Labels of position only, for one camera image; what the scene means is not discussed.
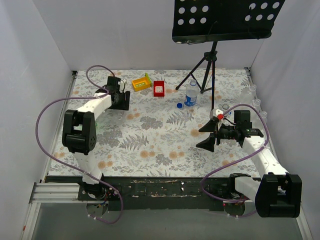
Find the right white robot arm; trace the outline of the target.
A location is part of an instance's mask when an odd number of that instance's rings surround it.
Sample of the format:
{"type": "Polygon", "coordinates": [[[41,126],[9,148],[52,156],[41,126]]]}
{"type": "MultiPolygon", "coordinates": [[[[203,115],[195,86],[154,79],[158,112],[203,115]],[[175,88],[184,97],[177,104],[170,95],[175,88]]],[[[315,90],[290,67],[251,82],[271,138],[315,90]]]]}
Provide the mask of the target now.
{"type": "Polygon", "coordinates": [[[269,132],[253,128],[249,110],[235,110],[234,122],[224,124],[225,113],[212,109],[210,120],[199,129],[209,133],[209,137],[196,147],[214,151],[221,140],[235,140],[248,154],[261,180],[254,180],[246,174],[235,174],[226,186],[227,195],[237,199],[241,195],[255,204],[255,209],[263,218],[297,218],[300,215],[302,180],[297,174],[290,174],[278,162],[270,149],[269,132]]]}

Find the clear Pepsi bottle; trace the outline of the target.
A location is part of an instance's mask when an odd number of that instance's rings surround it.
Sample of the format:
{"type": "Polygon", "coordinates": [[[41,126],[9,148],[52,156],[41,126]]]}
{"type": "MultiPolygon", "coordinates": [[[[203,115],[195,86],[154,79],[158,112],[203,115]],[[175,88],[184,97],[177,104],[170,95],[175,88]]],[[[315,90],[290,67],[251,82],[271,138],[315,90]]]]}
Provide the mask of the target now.
{"type": "Polygon", "coordinates": [[[184,104],[187,107],[193,107],[197,102],[199,88],[196,80],[192,79],[185,88],[184,104]]]}

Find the blue bottle cap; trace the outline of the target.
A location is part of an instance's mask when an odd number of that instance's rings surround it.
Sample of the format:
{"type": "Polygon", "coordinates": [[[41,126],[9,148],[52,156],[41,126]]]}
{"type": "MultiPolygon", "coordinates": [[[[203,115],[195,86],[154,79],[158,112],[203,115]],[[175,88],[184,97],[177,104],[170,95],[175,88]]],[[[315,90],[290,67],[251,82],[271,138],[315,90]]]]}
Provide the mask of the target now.
{"type": "Polygon", "coordinates": [[[181,109],[183,107],[183,105],[181,103],[178,103],[176,106],[178,109],[181,109]]]}

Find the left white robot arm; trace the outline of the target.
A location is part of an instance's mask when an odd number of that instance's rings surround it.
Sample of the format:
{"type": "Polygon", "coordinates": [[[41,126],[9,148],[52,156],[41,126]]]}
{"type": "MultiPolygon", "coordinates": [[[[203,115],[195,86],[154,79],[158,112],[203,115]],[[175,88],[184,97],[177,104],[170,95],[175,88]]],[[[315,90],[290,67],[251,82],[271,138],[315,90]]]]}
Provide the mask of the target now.
{"type": "Polygon", "coordinates": [[[106,85],[94,93],[93,99],[64,114],[62,144],[84,171],[80,185],[95,200],[103,199],[107,193],[106,187],[99,182],[104,176],[93,153],[97,143],[96,120],[107,109],[129,109],[131,92],[125,91],[125,87],[124,80],[109,76],[106,85]]]}

